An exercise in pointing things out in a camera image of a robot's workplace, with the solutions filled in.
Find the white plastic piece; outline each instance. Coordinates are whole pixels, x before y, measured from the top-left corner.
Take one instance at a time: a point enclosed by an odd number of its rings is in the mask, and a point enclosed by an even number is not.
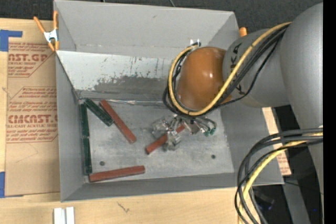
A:
[[[75,209],[74,207],[66,208],[67,222],[66,224],[75,224]]]
[[[74,207],[55,208],[54,224],[75,224]]]

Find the yellow cable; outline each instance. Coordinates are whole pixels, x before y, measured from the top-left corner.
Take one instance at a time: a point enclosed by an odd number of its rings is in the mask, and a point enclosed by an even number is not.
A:
[[[318,135],[323,135],[323,132],[320,133],[314,133],[314,134],[309,134],[308,136],[318,136]],[[289,146],[297,146],[299,144],[305,143],[307,142],[305,141],[293,141],[293,142],[289,142],[286,145],[282,146],[282,147],[289,147]],[[252,187],[252,184],[254,183],[254,181],[256,180],[257,176],[261,173],[261,171],[266,167],[267,164],[269,164],[269,162],[271,160],[273,160],[276,156],[278,156],[280,153],[284,152],[286,150],[286,148],[273,152],[271,153],[266,159],[264,159],[256,168],[256,170],[252,173],[251,177],[249,178],[249,180],[247,181],[245,188],[243,190],[243,197],[244,199],[247,198],[248,192]],[[239,203],[239,211],[241,212],[243,209],[243,206],[241,205],[241,203]],[[241,220],[241,218],[238,216],[238,223],[243,223],[243,221]]]
[[[278,29],[282,28],[283,26],[289,25],[290,23],[283,23],[280,25],[277,25],[271,29],[269,29],[268,31],[266,31],[265,33],[263,33],[260,37],[258,37],[248,48],[247,50],[244,52],[244,54],[242,55],[242,57],[240,58],[240,60],[238,61],[237,65],[235,66],[235,68],[232,70],[230,76],[227,78],[227,80],[225,81],[224,85],[222,86],[222,88],[220,89],[219,93],[216,95],[216,97],[211,101],[210,104],[208,104],[205,108],[199,110],[199,111],[189,111],[184,109],[182,106],[179,105],[179,103],[177,102],[175,96],[174,96],[174,91],[173,91],[173,83],[172,83],[172,78],[173,78],[173,72],[175,69],[175,65],[177,63],[177,61],[179,60],[179,58],[182,56],[182,54],[186,53],[189,50],[192,50],[195,46],[192,47],[188,47],[186,49],[184,49],[174,60],[171,68],[170,68],[170,72],[169,72],[169,76],[168,76],[168,86],[169,86],[169,95],[170,98],[174,104],[174,106],[180,110],[182,113],[184,114],[188,114],[190,116],[199,116],[205,112],[207,112],[208,110],[210,110],[215,104],[216,102],[221,98],[221,96],[223,95],[223,93],[226,91],[226,89],[228,88],[229,84],[232,82],[234,76],[236,75],[236,73],[238,72],[238,69],[241,67],[241,65],[243,64],[244,60],[246,59],[246,57],[250,54],[250,52],[252,51],[252,49],[259,44],[265,37],[267,37],[268,35],[270,35],[271,33],[277,31]]]

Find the blue tape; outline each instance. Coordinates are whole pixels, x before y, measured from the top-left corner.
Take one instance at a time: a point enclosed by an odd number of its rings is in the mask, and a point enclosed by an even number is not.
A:
[[[9,37],[22,37],[22,31],[0,30],[0,51],[8,51]]]
[[[5,172],[0,172],[0,198],[5,197]]]

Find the orange spherical joint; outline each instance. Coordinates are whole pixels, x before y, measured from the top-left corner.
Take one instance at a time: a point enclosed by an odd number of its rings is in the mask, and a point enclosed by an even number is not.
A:
[[[218,94],[224,84],[225,52],[216,47],[202,47],[186,57],[177,85],[177,98],[187,109],[201,110]]]

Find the red stick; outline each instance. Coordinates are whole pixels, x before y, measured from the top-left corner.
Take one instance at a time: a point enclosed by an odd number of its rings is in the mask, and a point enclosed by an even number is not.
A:
[[[137,138],[132,133],[132,131],[126,126],[126,124],[122,121],[122,119],[118,116],[118,114],[114,111],[114,109],[110,106],[110,104],[106,100],[102,100],[100,101],[100,105],[111,116],[111,118],[113,118],[114,123],[118,127],[119,131],[128,140],[128,142],[130,142],[130,144],[134,143]]]
[[[180,125],[177,129],[176,132],[179,133],[182,130],[184,130],[184,126]],[[167,142],[167,134],[162,135],[158,140],[154,141],[152,144],[150,144],[148,147],[146,147],[146,153],[149,155],[151,154],[154,150],[156,150],[157,148],[159,148],[160,146],[162,146],[164,143]]]
[[[90,182],[98,182],[98,181],[115,179],[115,178],[125,177],[125,176],[141,175],[144,173],[145,173],[145,167],[143,165],[132,166],[132,167],[127,167],[127,168],[122,168],[122,169],[116,169],[116,170],[110,170],[106,172],[90,174],[89,180]]]

